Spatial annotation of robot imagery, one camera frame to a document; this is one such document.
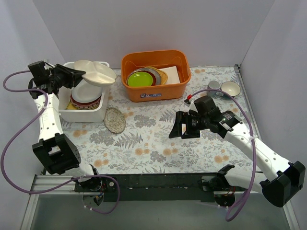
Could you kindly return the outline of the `speckled oval dish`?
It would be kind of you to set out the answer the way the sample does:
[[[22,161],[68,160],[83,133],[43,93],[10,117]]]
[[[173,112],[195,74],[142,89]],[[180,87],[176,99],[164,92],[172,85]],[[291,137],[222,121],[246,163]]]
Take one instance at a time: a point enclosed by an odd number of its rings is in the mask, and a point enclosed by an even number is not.
[[[112,133],[121,133],[126,127],[126,119],[121,111],[116,108],[107,108],[104,117],[107,129]]]

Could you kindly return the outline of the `yellow bamboo mat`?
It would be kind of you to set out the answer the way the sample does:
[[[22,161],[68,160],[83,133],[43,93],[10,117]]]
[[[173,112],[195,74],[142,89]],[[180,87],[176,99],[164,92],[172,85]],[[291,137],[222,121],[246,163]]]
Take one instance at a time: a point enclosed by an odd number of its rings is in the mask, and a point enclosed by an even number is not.
[[[78,110],[79,108],[75,107],[71,102],[66,106],[66,110]]]

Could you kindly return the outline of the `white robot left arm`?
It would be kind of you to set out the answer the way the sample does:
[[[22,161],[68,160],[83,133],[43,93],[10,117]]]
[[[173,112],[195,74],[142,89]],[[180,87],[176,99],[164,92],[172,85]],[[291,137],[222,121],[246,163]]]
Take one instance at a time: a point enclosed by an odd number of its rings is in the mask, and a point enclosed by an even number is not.
[[[97,169],[82,162],[77,147],[63,133],[59,116],[59,89],[77,86],[85,71],[60,64],[52,66],[44,61],[32,63],[28,68],[33,75],[28,85],[30,94],[41,113],[38,142],[32,145],[34,154],[48,173],[66,173],[77,178],[82,188],[100,190],[102,180],[97,177]]]

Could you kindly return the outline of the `white round plate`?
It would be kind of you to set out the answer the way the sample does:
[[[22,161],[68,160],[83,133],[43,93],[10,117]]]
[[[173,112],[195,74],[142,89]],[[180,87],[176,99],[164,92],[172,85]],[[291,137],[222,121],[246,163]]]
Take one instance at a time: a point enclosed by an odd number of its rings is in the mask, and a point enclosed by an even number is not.
[[[101,97],[102,92],[103,88],[91,85],[85,80],[82,80],[72,89],[71,97],[79,103],[87,104]]]

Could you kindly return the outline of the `red round plate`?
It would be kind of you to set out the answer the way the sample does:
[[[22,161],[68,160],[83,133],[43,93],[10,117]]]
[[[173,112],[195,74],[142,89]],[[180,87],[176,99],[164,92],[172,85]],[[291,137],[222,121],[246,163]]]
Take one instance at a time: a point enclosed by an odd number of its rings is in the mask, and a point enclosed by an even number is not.
[[[78,104],[78,105],[100,104],[100,100],[101,100],[101,97],[98,97],[98,98],[95,99],[94,101],[87,102],[87,103],[82,103],[82,102],[76,101],[76,100],[71,96],[71,103],[72,103],[72,104]]]

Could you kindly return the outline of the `pink polka dot plate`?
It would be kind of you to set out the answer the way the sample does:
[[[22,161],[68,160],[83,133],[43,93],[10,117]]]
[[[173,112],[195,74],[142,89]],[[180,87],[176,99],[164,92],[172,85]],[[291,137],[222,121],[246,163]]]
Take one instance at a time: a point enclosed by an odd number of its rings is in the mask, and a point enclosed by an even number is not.
[[[91,105],[78,105],[78,104],[73,104],[75,107],[79,108],[79,110],[92,110],[95,109],[99,106],[99,104],[91,104]]]

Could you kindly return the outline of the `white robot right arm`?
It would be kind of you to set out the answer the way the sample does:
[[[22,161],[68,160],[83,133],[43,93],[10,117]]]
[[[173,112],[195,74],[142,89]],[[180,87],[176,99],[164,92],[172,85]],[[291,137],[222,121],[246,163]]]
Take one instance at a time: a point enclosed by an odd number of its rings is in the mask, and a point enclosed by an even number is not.
[[[202,130],[210,130],[230,142],[248,156],[258,169],[239,173],[233,165],[220,169],[211,180],[215,187],[228,190],[232,186],[251,189],[264,195],[274,206],[283,207],[304,184],[305,166],[278,155],[255,135],[232,111],[221,112],[212,97],[203,96],[189,104],[189,111],[177,111],[169,138],[199,138]]]

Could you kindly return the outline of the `cream divided plate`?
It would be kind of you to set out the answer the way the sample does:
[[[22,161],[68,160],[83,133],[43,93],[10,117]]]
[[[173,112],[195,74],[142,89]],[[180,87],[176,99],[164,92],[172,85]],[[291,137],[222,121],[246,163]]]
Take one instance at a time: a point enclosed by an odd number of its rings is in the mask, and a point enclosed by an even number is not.
[[[103,87],[115,83],[117,75],[108,66],[96,61],[78,60],[74,62],[74,69],[85,71],[82,78],[91,85]]]

